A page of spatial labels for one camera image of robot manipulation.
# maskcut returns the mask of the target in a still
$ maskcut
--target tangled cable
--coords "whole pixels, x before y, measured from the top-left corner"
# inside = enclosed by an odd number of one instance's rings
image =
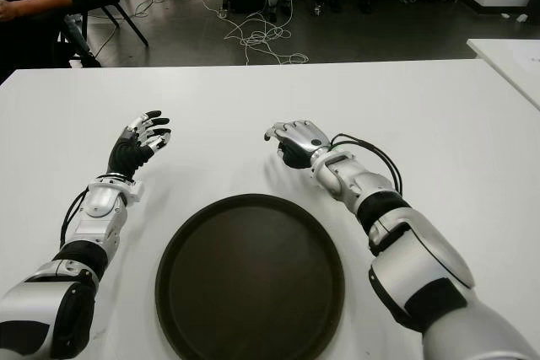
[[[249,65],[249,62],[250,62],[250,58],[247,55],[248,49],[273,56],[274,58],[276,58],[276,61],[278,62],[279,65],[307,63],[310,60],[310,58],[308,58],[306,55],[301,54],[299,52],[295,52],[294,54],[290,54],[290,55],[280,55],[277,52],[274,52],[272,50],[272,47],[269,44],[270,41],[277,40],[279,38],[284,38],[284,39],[291,38],[292,33],[289,30],[284,29],[284,26],[287,25],[289,21],[292,19],[292,13],[289,20],[287,20],[287,22],[282,25],[275,25],[266,21],[260,12],[249,14],[246,20],[244,20],[244,22],[237,24],[234,21],[231,21],[223,16],[220,16],[217,10],[210,8],[204,1],[202,1],[202,5],[209,11],[216,13],[218,18],[222,19],[223,21],[226,21],[229,24],[234,25],[234,28],[225,35],[224,40],[230,40],[230,39],[238,40],[238,43],[244,47],[244,55],[246,56],[246,65]],[[242,29],[242,27],[251,22],[264,23],[264,30],[254,30],[251,32],[250,35],[245,36],[244,30]],[[266,49],[257,48],[257,46],[265,46]]]

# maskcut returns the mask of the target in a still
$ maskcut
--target white table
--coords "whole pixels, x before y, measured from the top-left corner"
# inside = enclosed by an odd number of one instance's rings
[[[468,40],[467,44],[540,110],[540,40]]]
[[[297,118],[389,153],[404,196],[462,253],[478,295],[540,351],[540,115],[484,61],[17,72],[0,109],[2,295],[57,252],[69,203],[103,172],[121,129],[141,111],[172,118],[170,146],[137,173],[147,194],[129,210],[81,359],[176,358],[154,309],[160,257],[194,212],[242,193],[301,205],[337,246],[346,298],[322,359],[421,357],[420,335],[372,292],[354,216],[263,141],[275,121]]]

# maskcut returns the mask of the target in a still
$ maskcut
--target gray floor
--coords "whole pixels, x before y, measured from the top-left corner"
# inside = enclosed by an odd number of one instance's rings
[[[122,0],[129,14],[144,0]],[[204,0],[219,8],[221,0]],[[499,15],[479,15],[463,3],[403,4],[380,0],[373,14],[357,9],[358,0],[343,0],[343,11],[314,16],[313,0],[294,0],[289,39],[272,42],[279,54],[301,52],[310,62],[367,62],[472,58],[468,38],[540,38],[540,26],[519,24]],[[237,23],[243,15],[229,15]],[[233,26],[209,12],[203,0],[166,0],[148,17],[135,18],[146,35],[147,49],[124,23],[98,56],[105,67],[244,65],[244,48],[223,40]],[[260,30],[263,24],[246,30]],[[114,29],[107,19],[91,18],[89,42],[97,51]],[[250,64],[274,64],[275,58],[249,51]]]

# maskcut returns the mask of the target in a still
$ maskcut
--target equipment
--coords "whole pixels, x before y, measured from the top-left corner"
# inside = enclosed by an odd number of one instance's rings
[[[106,174],[92,181],[69,208],[60,252],[0,300],[2,360],[73,358],[88,344],[94,297],[120,244],[126,207],[143,194],[143,185],[132,177],[170,140],[170,129],[154,128],[169,123],[160,115],[143,114],[124,129]],[[78,212],[78,227],[64,244]]]
[[[374,254],[369,278],[399,324],[422,333],[426,360],[527,359],[540,357],[508,321],[476,297],[465,261],[397,189],[401,176],[380,149],[340,134],[332,141],[309,121],[279,122],[265,133],[276,137],[290,167],[311,167],[313,177],[342,201],[368,234]],[[348,140],[335,142],[338,137]],[[369,172],[338,145],[376,153],[391,169],[395,186]]]

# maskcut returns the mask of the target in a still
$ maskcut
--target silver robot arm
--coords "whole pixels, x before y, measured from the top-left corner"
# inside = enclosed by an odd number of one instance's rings
[[[467,264],[385,177],[339,152],[309,121],[278,123],[276,137],[290,167],[313,177],[359,220],[375,256],[369,278],[399,324],[423,335],[426,360],[538,360],[521,334],[478,300]]]
[[[151,111],[124,129],[107,174],[92,181],[68,210],[60,252],[0,300],[2,360],[73,358],[88,344],[95,295],[118,249],[126,208],[143,194],[132,177],[170,139],[170,129],[154,128],[169,123],[160,115]],[[76,212],[78,226],[65,243]]]

